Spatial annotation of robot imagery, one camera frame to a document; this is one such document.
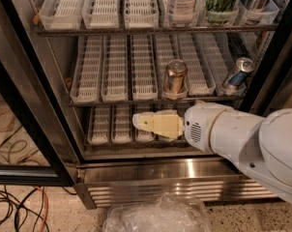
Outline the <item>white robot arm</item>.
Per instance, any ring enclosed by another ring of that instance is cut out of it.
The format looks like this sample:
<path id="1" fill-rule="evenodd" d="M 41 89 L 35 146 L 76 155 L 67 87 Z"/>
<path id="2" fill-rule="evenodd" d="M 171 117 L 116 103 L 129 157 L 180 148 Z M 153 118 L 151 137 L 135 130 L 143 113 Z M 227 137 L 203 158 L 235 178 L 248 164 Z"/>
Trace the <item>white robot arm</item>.
<path id="1" fill-rule="evenodd" d="M 266 117 L 214 102 L 198 102 L 183 116 L 167 109 L 132 115 L 133 125 L 229 160 L 238 170 L 292 204 L 292 108 Z"/>

